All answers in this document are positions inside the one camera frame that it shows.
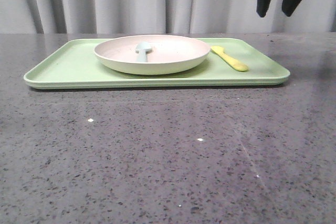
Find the yellow plastic fork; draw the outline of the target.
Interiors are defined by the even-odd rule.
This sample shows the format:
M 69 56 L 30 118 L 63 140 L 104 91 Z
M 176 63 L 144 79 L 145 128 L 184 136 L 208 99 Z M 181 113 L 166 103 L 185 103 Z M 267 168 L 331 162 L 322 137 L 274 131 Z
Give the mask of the yellow plastic fork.
M 220 56 L 234 70 L 239 72 L 246 72 L 249 70 L 246 64 L 226 54 L 223 47 L 211 46 L 211 51 Z

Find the beige round plate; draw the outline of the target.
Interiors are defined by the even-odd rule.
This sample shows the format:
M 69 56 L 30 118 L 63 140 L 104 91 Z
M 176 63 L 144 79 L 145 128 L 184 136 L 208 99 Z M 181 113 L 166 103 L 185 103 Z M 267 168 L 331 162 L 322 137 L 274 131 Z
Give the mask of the beige round plate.
M 137 45 L 147 42 L 151 50 L 147 62 L 139 62 Z M 210 46 L 198 39 L 174 35 L 136 35 L 98 44 L 94 53 L 106 67 L 123 73 L 162 75 L 182 72 L 200 65 Z

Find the light blue plastic spoon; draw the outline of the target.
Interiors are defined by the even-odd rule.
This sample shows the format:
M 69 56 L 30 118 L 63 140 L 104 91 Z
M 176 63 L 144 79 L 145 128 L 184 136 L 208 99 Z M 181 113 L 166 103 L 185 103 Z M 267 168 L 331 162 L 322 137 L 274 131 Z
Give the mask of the light blue plastic spoon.
M 150 53 L 152 51 L 152 46 L 148 42 L 141 42 L 137 44 L 135 48 L 137 56 L 137 62 L 147 62 L 147 53 Z

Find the light green plastic tray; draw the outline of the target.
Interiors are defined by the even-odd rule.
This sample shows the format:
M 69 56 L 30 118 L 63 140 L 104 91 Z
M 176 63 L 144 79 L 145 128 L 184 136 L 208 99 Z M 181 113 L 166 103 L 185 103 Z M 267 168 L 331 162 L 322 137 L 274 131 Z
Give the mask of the light green plastic tray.
M 210 53 L 199 66 L 180 73 L 139 76 L 117 72 L 101 64 L 93 50 L 103 39 L 75 39 L 65 43 L 24 75 L 30 87 L 52 89 L 269 86 L 288 80 L 289 70 L 248 43 L 235 38 L 202 38 L 222 46 L 249 70 L 239 72 L 218 55 Z

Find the grey pleated curtain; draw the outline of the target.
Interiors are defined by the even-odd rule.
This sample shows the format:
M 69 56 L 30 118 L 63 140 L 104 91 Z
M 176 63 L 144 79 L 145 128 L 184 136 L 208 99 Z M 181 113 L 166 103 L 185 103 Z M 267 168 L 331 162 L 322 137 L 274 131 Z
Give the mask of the grey pleated curtain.
M 1 0 L 3 34 L 210 34 L 335 31 L 335 0 L 303 0 L 293 15 L 271 0 Z

